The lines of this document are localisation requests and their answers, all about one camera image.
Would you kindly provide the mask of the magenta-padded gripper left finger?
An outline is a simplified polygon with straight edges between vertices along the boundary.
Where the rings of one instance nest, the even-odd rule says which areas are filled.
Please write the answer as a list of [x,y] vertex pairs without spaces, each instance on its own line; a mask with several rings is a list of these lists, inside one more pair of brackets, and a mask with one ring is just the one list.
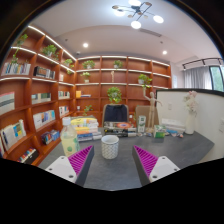
[[94,146],[90,145],[69,157],[60,156],[46,171],[83,187],[94,156]]

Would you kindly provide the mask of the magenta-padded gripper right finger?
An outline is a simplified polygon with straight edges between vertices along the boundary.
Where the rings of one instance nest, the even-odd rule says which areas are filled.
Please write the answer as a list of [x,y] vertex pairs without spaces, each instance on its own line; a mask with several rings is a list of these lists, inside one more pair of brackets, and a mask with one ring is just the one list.
[[179,168],[166,156],[157,157],[136,145],[133,146],[132,156],[142,186],[179,171]]

